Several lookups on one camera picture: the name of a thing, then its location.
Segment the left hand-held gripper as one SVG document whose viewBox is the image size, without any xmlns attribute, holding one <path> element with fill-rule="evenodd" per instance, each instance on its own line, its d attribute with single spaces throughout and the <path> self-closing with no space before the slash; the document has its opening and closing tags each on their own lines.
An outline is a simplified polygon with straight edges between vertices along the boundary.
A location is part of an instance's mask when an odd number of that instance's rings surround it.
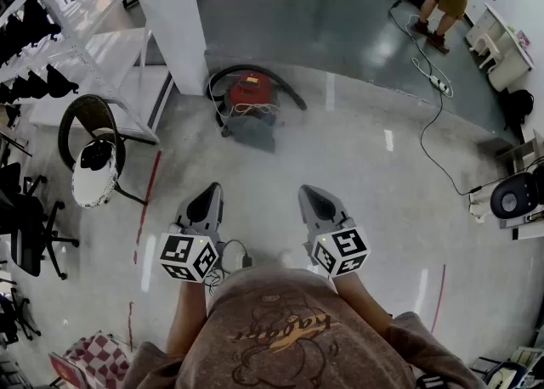
<svg viewBox="0 0 544 389">
<path fill-rule="evenodd" d="M 218 266 L 218 228 L 223 206 L 219 183 L 211 183 L 182 201 L 176 214 L 177 223 L 171 223 L 160 238 L 159 262 L 170 277 L 200 284 Z M 193 225 L 196 223 L 202 223 L 203 228 Z"/>
</svg>

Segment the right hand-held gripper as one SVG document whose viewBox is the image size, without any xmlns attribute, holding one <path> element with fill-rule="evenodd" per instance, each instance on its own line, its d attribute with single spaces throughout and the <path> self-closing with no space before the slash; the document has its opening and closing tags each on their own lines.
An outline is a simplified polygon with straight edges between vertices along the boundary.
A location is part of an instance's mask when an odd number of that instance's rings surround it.
<svg viewBox="0 0 544 389">
<path fill-rule="evenodd" d="M 308 236 L 309 257 L 325 275 L 337 278 L 359 270 L 371 253 L 362 227 L 356 225 L 334 194 L 314 185 L 304 184 L 298 191 L 298 203 L 303 222 L 308 227 L 320 226 Z"/>
</svg>

